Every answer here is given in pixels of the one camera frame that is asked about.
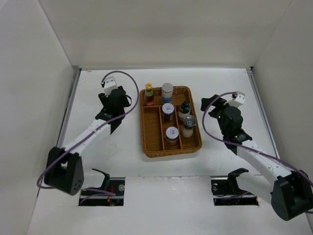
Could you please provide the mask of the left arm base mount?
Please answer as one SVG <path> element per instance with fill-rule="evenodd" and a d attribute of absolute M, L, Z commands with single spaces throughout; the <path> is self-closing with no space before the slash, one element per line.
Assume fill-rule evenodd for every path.
<path fill-rule="evenodd" d="M 85 173 L 79 206 L 85 207 L 115 207 L 124 205 L 124 177 L 111 177 L 108 173 L 93 168 Z"/>

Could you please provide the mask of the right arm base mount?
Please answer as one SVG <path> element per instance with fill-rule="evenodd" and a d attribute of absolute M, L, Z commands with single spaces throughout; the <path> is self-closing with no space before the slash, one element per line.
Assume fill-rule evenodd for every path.
<path fill-rule="evenodd" d="M 237 177 L 246 172 L 248 172 L 247 169 L 239 168 L 227 176 L 211 179 L 211 191 L 215 206 L 259 206 L 257 196 L 238 187 Z"/>

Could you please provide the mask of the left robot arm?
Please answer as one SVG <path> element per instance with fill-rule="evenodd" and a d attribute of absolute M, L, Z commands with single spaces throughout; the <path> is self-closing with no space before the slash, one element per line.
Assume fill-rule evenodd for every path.
<path fill-rule="evenodd" d="M 110 189 L 110 183 L 105 180 L 107 173 L 96 168 L 84 171 L 83 164 L 96 146 L 121 124 L 131 98 L 122 86 L 98 96 L 103 108 L 91 125 L 72 142 L 61 148 L 53 147 L 48 154 L 44 183 L 69 195 L 88 188 L 105 195 Z"/>

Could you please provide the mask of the silver-topped white seasoning grinder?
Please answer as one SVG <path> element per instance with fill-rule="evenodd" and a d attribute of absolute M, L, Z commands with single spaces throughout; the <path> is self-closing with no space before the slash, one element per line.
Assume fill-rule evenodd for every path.
<path fill-rule="evenodd" d="M 193 115 L 188 115 L 183 120 L 182 135 L 185 138 L 190 138 L 194 133 L 194 127 L 197 124 L 197 120 Z"/>

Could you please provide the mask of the red sauce bottle yellow cap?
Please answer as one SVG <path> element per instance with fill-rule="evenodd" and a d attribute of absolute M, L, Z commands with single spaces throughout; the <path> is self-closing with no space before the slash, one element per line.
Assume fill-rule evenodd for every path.
<path fill-rule="evenodd" d="M 145 85 L 145 105 L 146 106 L 153 106 L 154 105 L 154 93 L 153 93 L 153 86 L 151 83 L 147 83 Z"/>

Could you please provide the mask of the blue-label jar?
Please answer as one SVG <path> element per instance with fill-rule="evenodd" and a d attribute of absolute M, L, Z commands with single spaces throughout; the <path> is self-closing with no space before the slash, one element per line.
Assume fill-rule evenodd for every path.
<path fill-rule="evenodd" d="M 161 87 L 161 101 L 162 103 L 171 103 L 173 96 L 173 85 L 171 83 L 164 83 Z"/>

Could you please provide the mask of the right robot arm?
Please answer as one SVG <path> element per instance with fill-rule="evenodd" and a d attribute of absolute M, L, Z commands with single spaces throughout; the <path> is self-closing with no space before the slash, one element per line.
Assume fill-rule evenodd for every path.
<path fill-rule="evenodd" d="M 261 177 L 252 176 L 245 168 L 228 174 L 227 188 L 231 193 L 244 190 L 267 201 L 275 213 L 289 221 L 303 213 L 313 212 L 313 183 L 307 174 L 291 164 L 273 157 L 257 145 L 242 129 L 243 117 L 239 106 L 245 102 L 242 92 L 230 92 L 230 100 L 224 94 L 201 99 L 201 110 L 218 122 L 222 139 L 236 156 L 252 165 Z"/>

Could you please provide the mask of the white-lid dark spice jar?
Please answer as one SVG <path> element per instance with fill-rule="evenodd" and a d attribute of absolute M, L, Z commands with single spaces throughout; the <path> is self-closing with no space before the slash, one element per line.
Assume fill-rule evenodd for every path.
<path fill-rule="evenodd" d="M 164 103 L 162 105 L 162 118 L 164 121 L 171 121 L 174 115 L 174 106 L 171 103 Z"/>

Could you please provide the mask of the black-capped white seasoning shaker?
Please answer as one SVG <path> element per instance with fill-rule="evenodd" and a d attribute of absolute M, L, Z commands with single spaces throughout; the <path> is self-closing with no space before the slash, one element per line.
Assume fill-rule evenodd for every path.
<path fill-rule="evenodd" d="M 179 106 L 178 117 L 179 121 L 183 122 L 184 118 L 191 113 L 191 104 L 188 101 L 184 101 Z"/>

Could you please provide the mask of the brown wicker divided basket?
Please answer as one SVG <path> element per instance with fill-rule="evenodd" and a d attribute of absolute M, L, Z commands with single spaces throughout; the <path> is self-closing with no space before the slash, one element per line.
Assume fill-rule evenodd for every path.
<path fill-rule="evenodd" d="M 147 157 L 156 158 L 178 154 L 195 153 L 202 148 L 202 139 L 199 125 L 196 124 L 193 135 L 185 138 L 179 134 L 175 144 L 166 139 L 166 129 L 174 126 L 181 131 L 183 122 L 179 121 L 179 106 L 187 101 L 191 104 L 191 115 L 196 115 L 192 93 L 187 86 L 174 86 L 173 100 L 174 116 L 171 121 L 165 122 L 162 117 L 161 87 L 153 88 L 154 105 L 145 103 L 145 90 L 140 92 L 140 121 L 142 149 Z"/>

